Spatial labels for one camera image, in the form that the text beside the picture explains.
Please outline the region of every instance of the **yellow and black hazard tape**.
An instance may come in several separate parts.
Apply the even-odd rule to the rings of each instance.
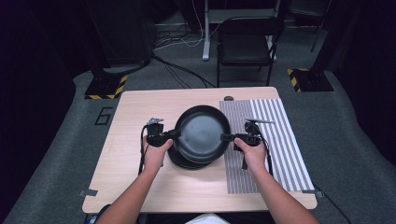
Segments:
[[[298,82],[297,82],[297,78],[296,78],[296,76],[293,74],[293,72],[294,72],[295,70],[299,70],[299,71],[309,71],[309,69],[307,69],[307,68],[300,68],[300,69],[295,69],[295,68],[293,68],[293,69],[288,69],[288,74],[289,74],[289,77],[290,77],[290,80],[291,80],[291,85],[293,86],[293,88],[294,88],[295,91],[301,91],[300,86],[298,85]]]
[[[122,93],[122,89],[125,86],[125,82],[126,79],[128,77],[124,76],[121,80],[120,80],[120,85],[117,87],[117,90],[115,91],[114,94],[109,94],[109,95],[85,95],[84,99],[91,99],[91,100],[105,100],[105,99],[116,99],[119,98],[119,96]]]

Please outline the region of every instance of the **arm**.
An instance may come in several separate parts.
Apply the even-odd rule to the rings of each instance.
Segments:
[[[169,139],[163,146],[153,147],[149,146],[147,138],[144,138],[144,148],[147,148],[147,153],[142,174],[107,208],[95,223],[134,223],[137,220],[151,184],[163,164],[165,152],[172,144],[172,139]]]
[[[247,170],[255,180],[262,198],[276,223],[319,223],[304,206],[291,197],[267,172],[263,162],[265,158],[263,143],[256,147],[250,147],[239,138],[235,138],[234,141],[244,151]]]

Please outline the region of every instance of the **handheld controller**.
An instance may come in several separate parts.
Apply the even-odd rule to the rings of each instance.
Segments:
[[[267,120],[246,119],[245,131],[247,133],[222,134],[220,140],[232,142],[235,138],[240,138],[249,146],[256,147],[262,142],[262,133],[260,132],[259,126],[257,126],[256,122],[274,123],[273,121],[267,121]],[[242,151],[242,149],[236,144],[233,144],[233,150]],[[242,169],[246,170],[247,168],[248,165],[244,157],[242,161]]]
[[[163,119],[150,119],[147,124],[148,143],[154,147],[161,147],[168,139],[180,137],[180,130],[170,130],[163,133]]]
[[[139,171],[138,174],[140,175],[143,171],[143,165],[145,161],[145,149],[143,149],[143,131],[145,129],[148,130],[148,144],[154,147],[161,147],[165,142],[172,138],[178,138],[181,136],[180,130],[170,130],[168,132],[163,132],[163,124],[160,122],[163,121],[163,119],[149,119],[148,123],[143,127],[142,133],[140,135],[140,165],[139,165]]]

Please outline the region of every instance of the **black frying pan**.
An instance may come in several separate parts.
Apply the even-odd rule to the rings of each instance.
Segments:
[[[230,123],[221,111],[209,105],[197,105],[184,112],[175,130],[173,149],[194,164],[209,164],[221,157],[229,142],[221,141],[222,133],[231,133]]]

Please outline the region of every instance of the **hand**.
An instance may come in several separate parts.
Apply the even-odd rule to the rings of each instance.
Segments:
[[[245,155],[245,161],[247,162],[248,171],[251,173],[266,171],[264,165],[266,151],[262,141],[256,147],[249,146],[240,138],[235,138],[234,143],[242,149]]]
[[[163,165],[163,158],[166,151],[172,146],[173,140],[168,139],[161,147],[149,145],[147,136],[143,138],[143,149],[146,151],[145,168],[143,171],[151,171],[157,173]]]

